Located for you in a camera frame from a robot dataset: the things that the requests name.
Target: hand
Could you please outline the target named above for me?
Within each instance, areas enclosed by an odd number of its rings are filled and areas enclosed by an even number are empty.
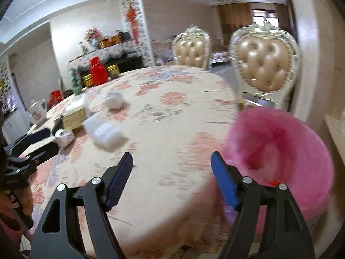
[[[17,197],[23,207],[23,212],[25,215],[31,216],[33,210],[31,189],[28,187],[22,189],[20,192],[20,195],[17,195]],[[0,214],[3,214],[10,219],[14,219],[12,204],[5,191],[0,191]]]

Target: pink bucket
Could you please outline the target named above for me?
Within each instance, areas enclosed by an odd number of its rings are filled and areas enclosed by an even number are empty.
[[[228,133],[223,158],[258,184],[286,183],[305,220],[328,205],[334,179],[331,156],[320,137],[286,111],[241,111]],[[234,211],[227,208],[227,214]],[[260,209],[257,232],[262,232],[264,219],[265,209]]]

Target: silver bolt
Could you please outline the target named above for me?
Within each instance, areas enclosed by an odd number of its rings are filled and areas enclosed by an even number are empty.
[[[278,185],[278,188],[281,189],[282,191],[285,191],[285,190],[287,189],[287,186],[286,186],[286,184],[284,184],[284,183],[280,183],[280,184]]]
[[[65,185],[65,184],[59,184],[59,185],[57,186],[58,191],[63,191],[65,188],[66,188],[66,185]]]
[[[250,184],[251,182],[253,182],[253,179],[251,179],[249,176],[245,176],[243,177],[242,181],[245,184]]]
[[[97,185],[97,184],[101,183],[101,181],[102,181],[101,178],[95,177],[95,178],[93,178],[93,179],[91,180],[91,183],[92,183],[93,185]]]

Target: window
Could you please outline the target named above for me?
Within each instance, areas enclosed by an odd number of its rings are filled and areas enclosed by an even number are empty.
[[[258,25],[264,25],[265,22],[272,23],[273,26],[278,27],[278,16],[275,11],[269,11],[265,9],[253,10],[253,23]]]

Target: red thermos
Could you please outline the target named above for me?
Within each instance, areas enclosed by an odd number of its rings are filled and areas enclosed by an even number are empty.
[[[90,59],[92,81],[94,85],[104,84],[108,81],[108,73],[98,57]]]

